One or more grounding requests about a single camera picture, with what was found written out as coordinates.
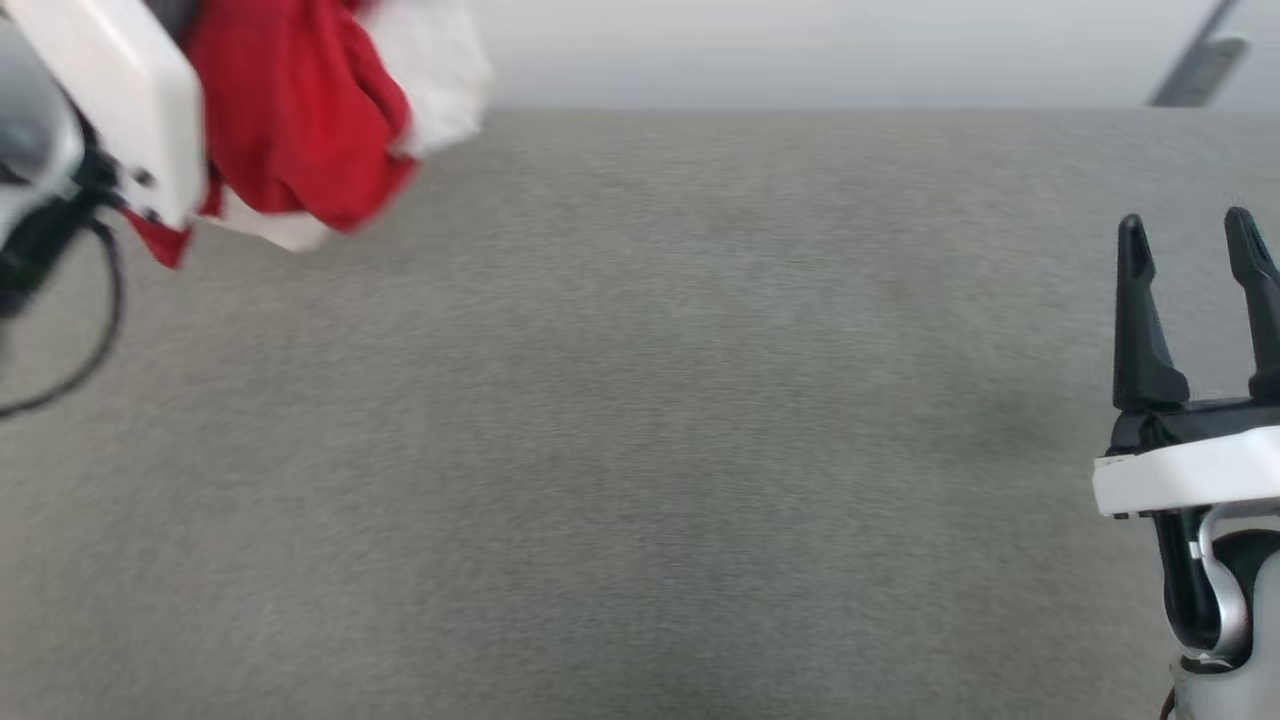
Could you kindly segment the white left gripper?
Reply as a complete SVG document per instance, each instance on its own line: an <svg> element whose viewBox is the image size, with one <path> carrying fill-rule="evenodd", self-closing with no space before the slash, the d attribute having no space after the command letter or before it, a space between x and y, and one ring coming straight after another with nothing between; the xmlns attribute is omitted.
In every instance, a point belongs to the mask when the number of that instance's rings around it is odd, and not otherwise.
<svg viewBox="0 0 1280 720"><path fill-rule="evenodd" d="M124 172L128 209L188 225L207 188L204 92L156 14L143 1L5 1L3 14Z"/></svg>

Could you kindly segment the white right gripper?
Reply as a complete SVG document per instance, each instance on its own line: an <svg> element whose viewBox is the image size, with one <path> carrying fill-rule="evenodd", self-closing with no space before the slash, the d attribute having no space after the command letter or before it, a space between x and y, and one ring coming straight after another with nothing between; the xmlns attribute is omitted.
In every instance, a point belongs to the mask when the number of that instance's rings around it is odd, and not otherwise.
<svg viewBox="0 0 1280 720"><path fill-rule="evenodd" d="M1245 297L1252 398L1197 401L1174 366L1152 284L1155 260L1137 214L1117 225L1114 406L1121 413L1096 459L1105 516L1271 501L1279 496L1279 269L1253 215L1224 217L1229 261Z"/></svg>

